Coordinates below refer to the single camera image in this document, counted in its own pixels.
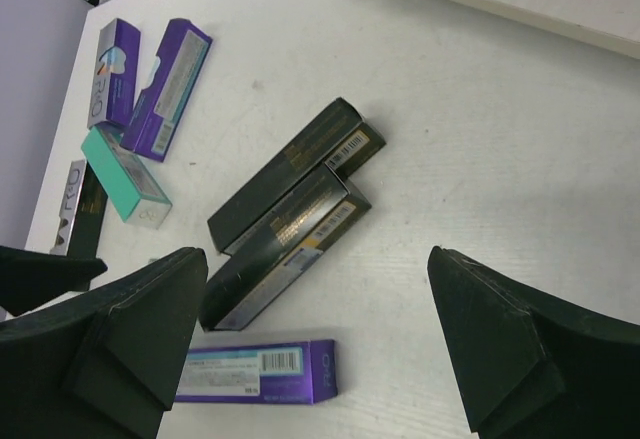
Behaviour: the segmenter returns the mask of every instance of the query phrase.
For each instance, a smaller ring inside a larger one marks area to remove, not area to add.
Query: purple packaging
[[[147,87],[140,92],[122,136],[122,147],[164,161],[212,42],[187,19],[169,21]]]
[[[100,31],[87,128],[104,122],[129,125],[139,51],[140,31],[128,22],[114,19]]]
[[[191,349],[176,402],[315,404],[338,395],[335,341]]]

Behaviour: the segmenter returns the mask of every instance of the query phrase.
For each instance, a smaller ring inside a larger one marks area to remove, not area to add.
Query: white table
[[[441,0],[91,11],[28,248],[51,247],[69,162],[82,157],[98,31],[116,16],[143,31],[139,83],[170,18],[217,43],[166,163],[150,165],[173,211],[152,231],[109,205],[97,283],[186,245],[216,270],[206,219],[336,96],[389,142],[353,177],[372,211],[249,328],[334,336],[342,395],[314,407],[177,404],[160,438],[469,437],[425,272],[435,244],[640,323],[638,63]]]

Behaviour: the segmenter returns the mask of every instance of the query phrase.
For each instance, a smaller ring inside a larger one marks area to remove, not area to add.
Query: cardboard box
[[[333,340],[193,349],[176,402],[315,404],[338,395]]]
[[[203,329],[244,329],[370,208],[349,181],[315,169],[209,279]]]
[[[382,136],[351,104],[336,99],[209,218],[216,249],[235,254],[319,164],[328,164],[346,178],[384,145]]]
[[[107,193],[86,160],[73,161],[60,204],[60,225],[50,253],[95,259]],[[82,290],[89,289],[89,283]]]
[[[164,161],[212,42],[187,19],[169,21],[122,147]]]
[[[114,19],[100,31],[87,127],[109,123],[124,128],[131,121],[136,93],[140,31]]]
[[[160,227],[171,210],[171,201],[140,158],[120,147],[116,132],[92,127],[82,152],[125,223]]]

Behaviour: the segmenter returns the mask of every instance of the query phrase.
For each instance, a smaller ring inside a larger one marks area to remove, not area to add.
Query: barcode label
[[[257,351],[190,353],[176,395],[259,396]]]
[[[155,114],[167,121],[175,120],[178,106],[183,102],[187,88],[192,85],[192,77],[198,71],[207,47],[207,41],[193,31],[187,31],[153,108]]]
[[[152,152],[160,155],[165,153],[167,146],[169,145],[169,141],[171,140],[171,136],[173,135],[173,129],[173,123],[165,122],[162,124],[160,133],[153,142],[153,147],[151,148]]]
[[[331,235],[336,228],[344,222],[344,220],[356,210],[356,206],[350,202],[343,202],[336,209],[333,210],[331,215],[320,223],[311,234],[312,239],[320,242]]]
[[[300,348],[260,351],[260,375],[302,374],[302,354]]]
[[[338,147],[337,151],[327,161],[331,169],[337,169],[362,149],[369,142],[369,137],[362,131],[356,131],[345,142]]]

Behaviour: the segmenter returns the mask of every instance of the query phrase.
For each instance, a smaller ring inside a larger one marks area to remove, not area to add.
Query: white wall
[[[2,245],[26,242],[89,8],[82,0],[0,0]],[[60,202],[60,188],[52,201]]]

